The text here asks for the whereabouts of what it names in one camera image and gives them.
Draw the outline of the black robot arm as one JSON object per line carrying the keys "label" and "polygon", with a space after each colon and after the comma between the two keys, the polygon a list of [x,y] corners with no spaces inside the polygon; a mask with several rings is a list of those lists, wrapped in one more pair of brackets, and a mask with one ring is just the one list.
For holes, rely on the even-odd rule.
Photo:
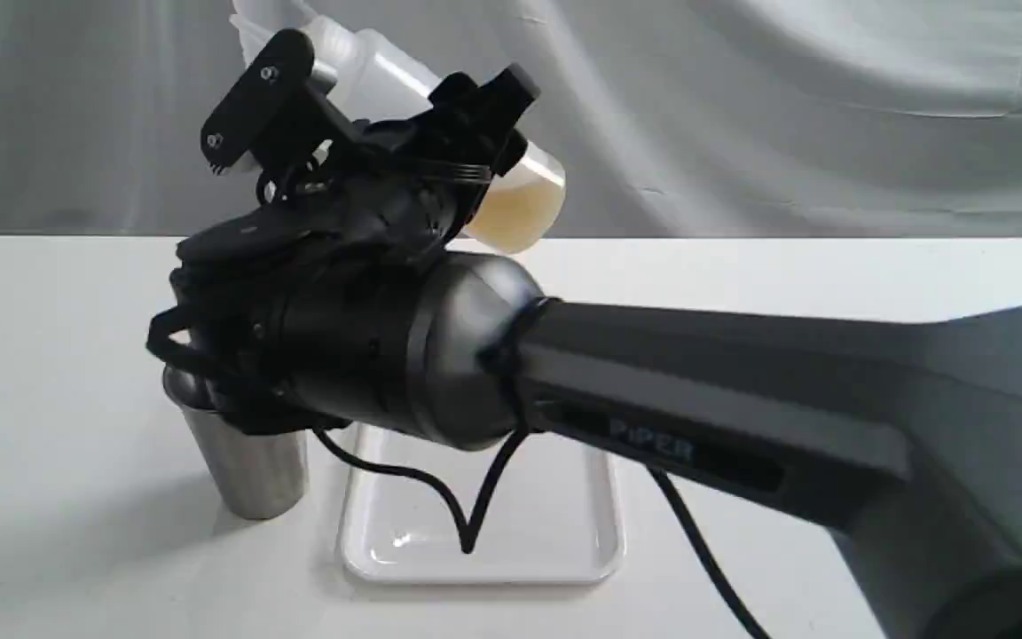
{"label": "black robot arm", "polygon": [[838,533],[889,638],[1022,638],[1022,304],[900,323],[545,296],[446,247],[526,153],[522,69],[377,122],[311,78],[258,61],[211,110],[211,169],[252,156],[275,194],[178,244],[147,332],[230,428],[425,483],[466,553],[515,450],[557,433],[645,466],[751,635],[671,477]]}

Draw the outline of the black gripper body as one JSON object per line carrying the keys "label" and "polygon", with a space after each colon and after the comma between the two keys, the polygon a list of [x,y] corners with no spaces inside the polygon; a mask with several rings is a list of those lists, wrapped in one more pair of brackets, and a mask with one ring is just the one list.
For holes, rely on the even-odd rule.
{"label": "black gripper body", "polygon": [[426,120],[358,121],[351,134],[327,159],[281,175],[256,208],[253,239],[266,252],[319,243],[421,260],[477,216],[494,174],[445,159]]}

